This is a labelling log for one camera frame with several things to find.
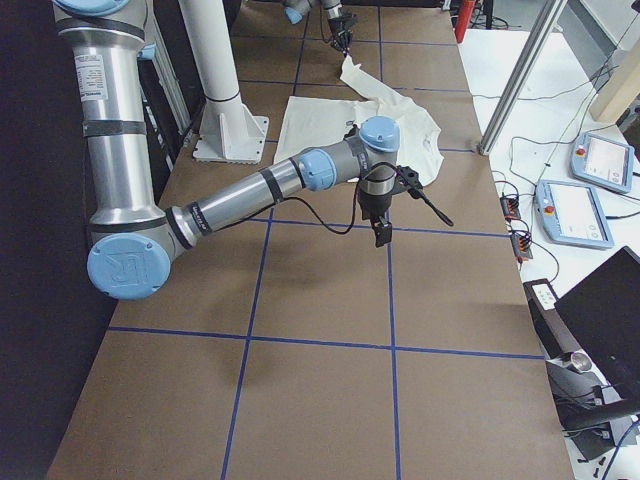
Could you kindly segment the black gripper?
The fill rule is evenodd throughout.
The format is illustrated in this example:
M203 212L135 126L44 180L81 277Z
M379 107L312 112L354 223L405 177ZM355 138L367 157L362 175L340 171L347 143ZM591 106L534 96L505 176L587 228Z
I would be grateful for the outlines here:
M373 225L377 248L392 241L393 226L387 219L387 211L392 202L395 178L393 167L373 167L360 176L357 199L362 219L369 220Z
M353 13L344 13L338 17L329 18L330 45L333 48L349 48L353 39L352 29L356 23L357 16Z

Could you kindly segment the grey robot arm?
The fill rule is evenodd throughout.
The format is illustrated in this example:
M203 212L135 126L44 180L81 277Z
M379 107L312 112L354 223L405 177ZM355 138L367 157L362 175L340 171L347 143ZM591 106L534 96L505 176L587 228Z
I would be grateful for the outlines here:
M152 42L149 1L57 1L59 35L71 46L83 109L97 209L87 272L118 300L158 291L172 262L199 239L240 224L301 190L325 191L349 180L352 213L370 222L378 245L392 227L385 215L396 193L400 128L374 116L335 144L307 148L222 191L183 207L161 209L150 170L138 60Z
M304 16L309 14L316 6L320 6L321 12L326 15L327 24L331 35L325 40L335 50L344 55L349 54L353 32L352 28L357 23L357 16L348 11L338 0L294 0L283 1L284 14L291 24L299 23Z

